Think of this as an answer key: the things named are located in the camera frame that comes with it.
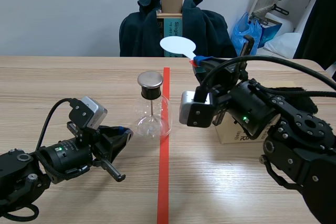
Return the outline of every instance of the silver lid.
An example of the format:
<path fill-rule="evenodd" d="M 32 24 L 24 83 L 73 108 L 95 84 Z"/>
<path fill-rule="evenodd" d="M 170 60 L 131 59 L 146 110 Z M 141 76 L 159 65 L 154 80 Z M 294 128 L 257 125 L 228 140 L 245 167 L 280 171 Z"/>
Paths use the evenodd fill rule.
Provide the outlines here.
<path fill-rule="evenodd" d="M 145 89 L 156 89 L 163 83 L 163 77 L 155 71 L 146 71 L 139 74 L 138 84 Z"/>

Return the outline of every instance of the red tape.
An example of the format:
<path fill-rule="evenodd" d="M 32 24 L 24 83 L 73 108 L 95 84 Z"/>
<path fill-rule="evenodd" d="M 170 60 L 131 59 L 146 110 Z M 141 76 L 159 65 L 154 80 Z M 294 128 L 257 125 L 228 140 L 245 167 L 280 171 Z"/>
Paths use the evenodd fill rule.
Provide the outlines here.
<path fill-rule="evenodd" d="M 170 69 L 163 69 L 162 94 L 170 99 Z M 162 120 L 168 120 L 167 104 L 162 103 Z M 169 224 L 169 135 L 160 137 L 159 187 L 157 191 L 157 224 Z"/>

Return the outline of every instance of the glass jar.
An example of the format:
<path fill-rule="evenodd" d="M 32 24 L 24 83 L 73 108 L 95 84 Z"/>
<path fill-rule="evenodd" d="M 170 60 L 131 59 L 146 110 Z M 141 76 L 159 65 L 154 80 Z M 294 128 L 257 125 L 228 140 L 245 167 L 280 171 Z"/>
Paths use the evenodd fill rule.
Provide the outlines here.
<path fill-rule="evenodd" d="M 147 71 L 138 76 L 141 96 L 134 105 L 133 131 L 143 137 L 167 136 L 172 128 L 171 106 L 162 95 L 163 77 L 155 71 Z"/>

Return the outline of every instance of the black jacket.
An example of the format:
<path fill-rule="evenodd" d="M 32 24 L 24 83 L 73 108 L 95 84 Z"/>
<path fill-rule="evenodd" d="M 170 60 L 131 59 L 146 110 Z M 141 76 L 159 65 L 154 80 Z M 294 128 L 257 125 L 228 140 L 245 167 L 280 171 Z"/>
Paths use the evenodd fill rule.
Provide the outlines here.
<path fill-rule="evenodd" d="M 316 0 L 294 59 L 313 60 L 324 69 L 336 61 L 335 17 L 336 0 Z"/>
<path fill-rule="evenodd" d="M 214 57 L 237 57 L 222 15 L 197 7 L 202 0 L 184 0 L 183 37 L 196 43 L 195 54 Z M 160 0 L 139 0 L 138 13 L 130 14 L 120 26 L 120 56 L 162 57 L 156 11 Z"/>

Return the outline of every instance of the dark green jacket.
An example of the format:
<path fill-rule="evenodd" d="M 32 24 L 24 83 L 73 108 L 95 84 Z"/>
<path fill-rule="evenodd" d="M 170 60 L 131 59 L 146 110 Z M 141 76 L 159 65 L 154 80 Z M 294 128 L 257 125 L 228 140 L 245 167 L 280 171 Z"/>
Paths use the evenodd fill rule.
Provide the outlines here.
<path fill-rule="evenodd" d="M 202 0 L 184 0 L 183 37 L 196 43 L 199 56 L 237 57 L 222 15 L 197 7 Z M 140 10 L 130 14 L 120 26 L 120 56 L 162 57 L 156 11 L 160 0 L 139 0 Z"/>

